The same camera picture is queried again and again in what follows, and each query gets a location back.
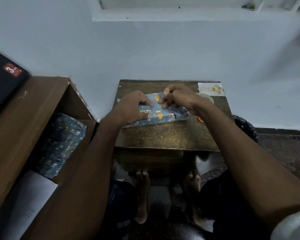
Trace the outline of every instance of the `paper sheet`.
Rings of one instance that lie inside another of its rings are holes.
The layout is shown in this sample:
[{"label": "paper sheet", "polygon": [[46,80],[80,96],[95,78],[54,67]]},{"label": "paper sheet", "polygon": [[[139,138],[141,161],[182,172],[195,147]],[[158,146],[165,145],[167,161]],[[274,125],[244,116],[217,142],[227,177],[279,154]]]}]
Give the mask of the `paper sheet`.
[{"label": "paper sheet", "polygon": [[198,82],[198,88],[198,92],[208,94],[209,96],[226,96],[221,82]]},{"label": "paper sheet", "polygon": [[19,240],[58,185],[28,171],[0,209],[0,239]]}]

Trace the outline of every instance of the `dark floor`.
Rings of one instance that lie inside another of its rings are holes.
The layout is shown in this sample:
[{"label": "dark floor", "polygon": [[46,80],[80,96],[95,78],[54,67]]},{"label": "dark floor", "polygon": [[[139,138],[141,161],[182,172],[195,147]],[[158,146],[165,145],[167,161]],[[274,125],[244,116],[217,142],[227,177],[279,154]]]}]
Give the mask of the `dark floor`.
[{"label": "dark floor", "polygon": [[[260,135],[260,144],[300,179],[300,136]],[[219,176],[227,169],[225,164],[201,176],[202,184]],[[152,177],[148,199],[148,219],[138,225],[128,223],[124,239],[208,239],[209,232],[190,222],[185,196],[177,180]]]}]

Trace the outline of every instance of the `shirt sleeve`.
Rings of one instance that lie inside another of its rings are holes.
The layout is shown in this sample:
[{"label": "shirt sleeve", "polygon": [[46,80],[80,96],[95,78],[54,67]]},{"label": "shirt sleeve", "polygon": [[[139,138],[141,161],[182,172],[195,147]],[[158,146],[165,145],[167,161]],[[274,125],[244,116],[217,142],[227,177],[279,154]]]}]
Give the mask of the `shirt sleeve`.
[{"label": "shirt sleeve", "polygon": [[300,240],[300,211],[284,218],[272,231],[271,240]]}]

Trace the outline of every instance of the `person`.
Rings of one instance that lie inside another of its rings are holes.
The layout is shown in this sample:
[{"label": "person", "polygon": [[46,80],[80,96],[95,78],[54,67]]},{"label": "person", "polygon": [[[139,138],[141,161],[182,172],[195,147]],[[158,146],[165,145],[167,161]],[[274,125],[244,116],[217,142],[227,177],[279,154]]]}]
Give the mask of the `person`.
[{"label": "person", "polygon": [[[126,218],[139,223],[146,220],[148,174],[137,173],[136,187],[110,181],[112,153],[121,127],[151,117],[138,110],[140,102],[153,106],[144,93],[131,92],[100,121],[80,165],[49,212],[56,223],[37,222],[30,239],[93,239],[98,232],[109,232],[107,224],[114,226]],[[168,86],[159,104],[162,108],[180,105],[202,118],[229,169],[202,189],[198,175],[186,176],[183,186],[198,225],[205,217],[215,218],[213,234],[218,239],[300,240],[298,178],[208,99],[185,85]]]}]

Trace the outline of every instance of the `forearm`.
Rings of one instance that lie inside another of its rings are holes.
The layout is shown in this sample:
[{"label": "forearm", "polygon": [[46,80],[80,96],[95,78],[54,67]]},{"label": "forearm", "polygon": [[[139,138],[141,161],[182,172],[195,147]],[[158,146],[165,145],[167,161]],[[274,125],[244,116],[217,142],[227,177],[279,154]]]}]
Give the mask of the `forearm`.
[{"label": "forearm", "polygon": [[60,186],[60,196],[47,215],[53,222],[38,222],[34,239],[96,236],[108,201],[112,153],[120,127],[112,118],[101,120],[72,178]]},{"label": "forearm", "polygon": [[215,105],[199,108],[200,117],[255,213],[271,227],[300,210],[300,180],[242,132]]}]

